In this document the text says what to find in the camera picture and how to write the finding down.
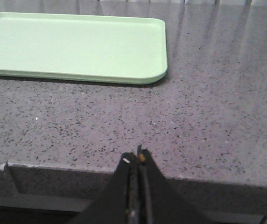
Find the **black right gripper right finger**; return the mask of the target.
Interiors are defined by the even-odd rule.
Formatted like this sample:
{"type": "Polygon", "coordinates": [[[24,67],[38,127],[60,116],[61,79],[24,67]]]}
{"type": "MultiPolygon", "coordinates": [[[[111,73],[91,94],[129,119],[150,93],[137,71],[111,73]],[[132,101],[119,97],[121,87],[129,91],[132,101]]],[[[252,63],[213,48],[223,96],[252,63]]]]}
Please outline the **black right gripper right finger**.
{"type": "Polygon", "coordinates": [[[170,185],[151,153],[137,147],[142,217],[146,224],[213,224],[214,222],[184,200],[170,185]]]}

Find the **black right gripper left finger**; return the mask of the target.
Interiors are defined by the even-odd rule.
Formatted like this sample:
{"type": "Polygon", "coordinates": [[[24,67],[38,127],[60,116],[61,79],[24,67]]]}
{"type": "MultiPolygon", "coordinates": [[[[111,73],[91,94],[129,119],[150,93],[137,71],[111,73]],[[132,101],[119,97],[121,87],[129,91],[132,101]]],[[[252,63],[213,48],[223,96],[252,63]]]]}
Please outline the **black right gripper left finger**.
{"type": "Polygon", "coordinates": [[[136,181],[131,186],[132,171],[136,168],[136,156],[123,153],[110,181],[98,198],[70,224],[137,224],[138,200],[136,181]]]}

